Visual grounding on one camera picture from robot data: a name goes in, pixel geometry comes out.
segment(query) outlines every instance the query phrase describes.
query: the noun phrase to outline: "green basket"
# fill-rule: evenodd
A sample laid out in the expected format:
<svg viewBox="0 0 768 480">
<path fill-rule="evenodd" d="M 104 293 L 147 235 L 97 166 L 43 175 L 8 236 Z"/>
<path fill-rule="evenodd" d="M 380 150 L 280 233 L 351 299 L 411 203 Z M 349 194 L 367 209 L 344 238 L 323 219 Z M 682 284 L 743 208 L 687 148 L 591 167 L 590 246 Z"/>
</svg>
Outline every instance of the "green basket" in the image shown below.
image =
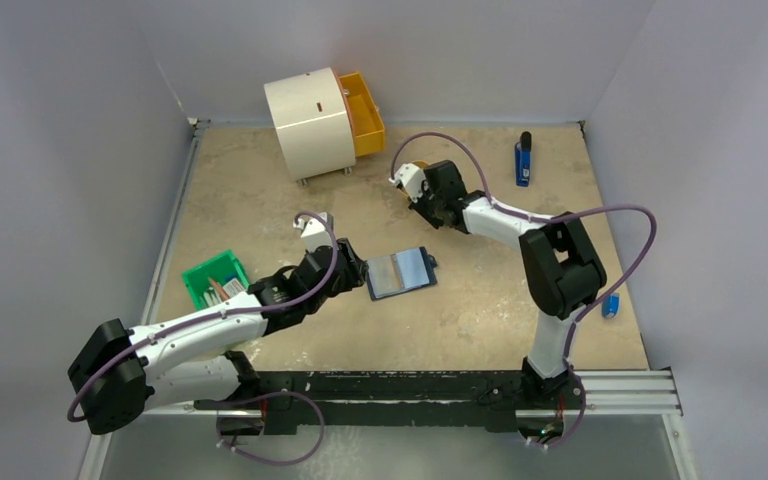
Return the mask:
<svg viewBox="0 0 768 480">
<path fill-rule="evenodd" d="M 210 288 L 208 278 L 216 280 L 219 285 L 224 285 L 234 277 L 240 280 L 244 288 L 249 288 L 246 270 L 231 250 L 226 250 L 181 274 L 181 278 L 184 279 L 184 285 L 187 287 L 187 291 L 190 292 L 193 305 L 198 310 L 208 307 L 207 302 L 204 301 L 204 292 Z"/>
</svg>

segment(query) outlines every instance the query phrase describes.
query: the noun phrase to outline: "gray wall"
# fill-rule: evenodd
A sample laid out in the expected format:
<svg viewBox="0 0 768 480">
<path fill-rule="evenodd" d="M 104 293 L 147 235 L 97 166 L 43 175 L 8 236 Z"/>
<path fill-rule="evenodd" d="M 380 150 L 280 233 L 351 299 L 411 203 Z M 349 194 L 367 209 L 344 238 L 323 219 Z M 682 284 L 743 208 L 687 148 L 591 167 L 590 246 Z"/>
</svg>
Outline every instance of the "gray wall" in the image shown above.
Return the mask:
<svg viewBox="0 0 768 480">
<path fill-rule="evenodd" d="M 704 478 L 768 478 L 768 2 L 658 0 L 587 136 L 605 200 L 660 220 L 631 290 Z M 628 265 L 645 221 L 611 225 Z"/>
<path fill-rule="evenodd" d="M 0 2 L 0 478 L 75 478 L 66 368 L 138 321 L 188 125 L 123 0 Z"/>
<path fill-rule="evenodd" d="M 327 429 L 316 455 L 276 468 L 217 449 L 213 418 L 144 415 L 113 437 L 101 478 L 679 480 L 664 422 L 657 416 L 588 416 L 569 443 L 549 454 L 524 448 L 519 433 L 489 433 L 477 427 Z M 295 435 L 264 436 L 246 449 L 269 458 L 295 458 L 308 451 L 318 435 L 317 427 L 302 426 Z"/>
<path fill-rule="evenodd" d="M 654 0 L 132 0 L 187 115 L 270 124 L 262 85 L 361 71 L 385 120 L 587 117 Z"/>
</svg>

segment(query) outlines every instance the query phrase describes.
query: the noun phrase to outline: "blue case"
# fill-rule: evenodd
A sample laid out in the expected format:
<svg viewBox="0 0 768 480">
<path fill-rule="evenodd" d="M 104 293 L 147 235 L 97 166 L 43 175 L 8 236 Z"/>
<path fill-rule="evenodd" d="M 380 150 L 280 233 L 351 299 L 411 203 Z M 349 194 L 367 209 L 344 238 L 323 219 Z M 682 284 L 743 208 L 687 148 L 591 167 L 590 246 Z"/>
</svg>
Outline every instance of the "blue case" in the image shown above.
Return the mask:
<svg viewBox="0 0 768 480">
<path fill-rule="evenodd" d="M 620 311 L 620 294 L 612 293 L 610 297 L 602 302 L 602 316 L 605 318 L 614 318 Z"/>
<path fill-rule="evenodd" d="M 369 298 L 372 300 L 380 300 L 382 298 L 388 298 L 393 297 L 396 295 L 401 295 L 403 293 L 412 292 L 414 290 L 418 290 L 420 288 L 430 287 L 432 285 L 437 285 L 437 276 L 434 274 L 434 268 L 437 266 L 437 260 L 432 256 L 428 254 L 428 251 L 425 249 L 425 247 L 418 247 L 418 248 L 412 248 L 408 250 L 404 250 L 402 252 L 390 255 L 396 256 L 396 255 L 403 255 L 403 254 L 409 254 L 411 252 L 418 251 L 419 256 L 417 257 L 416 261 L 411 262 L 410 264 L 399 264 L 397 265 L 398 270 L 403 271 L 397 271 L 396 274 L 399 275 L 399 277 L 402 279 L 402 281 L 405 280 L 405 276 L 409 278 L 416 278 L 417 273 L 420 273 L 420 276 L 422 273 L 427 274 L 427 278 L 422 279 L 420 282 L 417 283 L 411 283 L 410 285 L 405 285 L 405 288 L 400 291 L 391 291 L 391 292 L 376 292 L 375 288 L 375 279 L 372 275 L 372 267 L 370 267 L 370 271 L 367 273 L 366 278 L 366 285 L 369 288 Z"/>
<path fill-rule="evenodd" d="M 522 132 L 519 143 L 514 145 L 514 164 L 516 182 L 520 187 L 527 187 L 531 181 L 531 133 Z"/>
</svg>

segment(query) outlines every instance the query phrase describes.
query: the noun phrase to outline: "white wall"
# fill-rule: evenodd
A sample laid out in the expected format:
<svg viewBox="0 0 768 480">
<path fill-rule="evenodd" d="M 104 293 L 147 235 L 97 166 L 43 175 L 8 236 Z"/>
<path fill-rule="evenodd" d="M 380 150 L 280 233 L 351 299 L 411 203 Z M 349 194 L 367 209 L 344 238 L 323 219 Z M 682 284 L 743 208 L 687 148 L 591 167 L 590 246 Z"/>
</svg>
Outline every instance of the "white wall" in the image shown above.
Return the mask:
<svg viewBox="0 0 768 480">
<path fill-rule="evenodd" d="M 187 115 L 271 124 L 262 86 L 361 71 L 385 120 L 565 122 L 654 0 L 132 0 Z"/>
<path fill-rule="evenodd" d="M 631 290 L 703 478 L 768 478 L 768 2 L 658 0 L 587 137 L 605 201 L 660 221 Z M 645 221 L 611 225 L 627 265 Z"/>
<path fill-rule="evenodd" d="M 75 478 L 66 369 L 139 319 L 188 125 L 123 0 L 0 1 L 0 478 Z"/>
</svg>

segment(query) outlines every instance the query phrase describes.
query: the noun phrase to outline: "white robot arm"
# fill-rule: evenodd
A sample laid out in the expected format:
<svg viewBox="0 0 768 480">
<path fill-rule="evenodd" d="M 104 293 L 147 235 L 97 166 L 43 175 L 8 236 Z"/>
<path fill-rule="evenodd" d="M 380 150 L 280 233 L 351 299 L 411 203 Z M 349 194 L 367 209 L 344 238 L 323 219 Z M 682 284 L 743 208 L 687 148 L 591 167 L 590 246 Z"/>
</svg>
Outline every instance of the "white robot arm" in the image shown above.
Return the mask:
<svg viewBox="0 0 768 480">
<path fill-rule="evenodd" d="M 331 224 L 330 216 L 321 217 Z M 318 221 L 296 226 L 306 247 L 298 266 L 282 268 L 247 292 L 170 322 L 126 330 L 116 319 L 96 329 L 68 371 L 92 433 L 117 430 L 159 406 L 229 398 L 252 371 L 244 355 L 225 352 L 189 361 L 297 325 L 326 298 L 363 286 L 366 262 L 348 240 L 332 239 Z"/>
<path fill-rule="evenodd" d="M 485 236 L 522 253 L 529 291 L 540 308 L 534 345 L 523 368 L 534 373 L 537 383 L 551 384 L 564 375 L 573 320 L 607 281 L 581 221 L 552 223 L 549 215 L 494 207 L 484 192 L 467 193 L 449 160 L 402 165 L 391 182 L 410 198 L 409 208 L 434 228 Z M 556 251 L 566 252 L 568 258 L 558 260 Z"/>
</svg>

